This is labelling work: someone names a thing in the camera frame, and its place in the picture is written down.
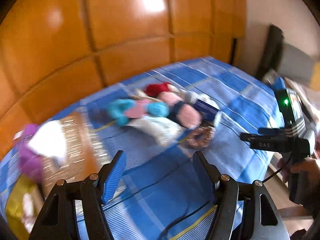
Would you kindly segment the person right hand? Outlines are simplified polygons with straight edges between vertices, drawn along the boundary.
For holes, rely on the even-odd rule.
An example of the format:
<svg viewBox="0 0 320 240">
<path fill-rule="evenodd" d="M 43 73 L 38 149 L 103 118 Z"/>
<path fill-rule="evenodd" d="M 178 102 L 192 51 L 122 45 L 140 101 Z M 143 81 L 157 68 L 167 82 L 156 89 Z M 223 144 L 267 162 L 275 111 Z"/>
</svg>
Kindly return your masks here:
<svg viewBox="0 0 320 240">
<path fill-rule="evenodd" d="M 289 200 L 295 204 L 303 205 L 307 213 L 315 219 L 319 215 L 319 159 L 304 158 L 300 163 L 295 163 L 290 168 L 285 167 L 285 160 L 280 159 L 277 168 L 283 168 L 281 174 L 283 183 L 287 183 L 293 174 L 306 174 L 306 184 L 303 188 L 303 194 L 300 202 L 295 202 L 297 196 L 294 196 L 292 190 L 289 191 Z"/>
</svg>

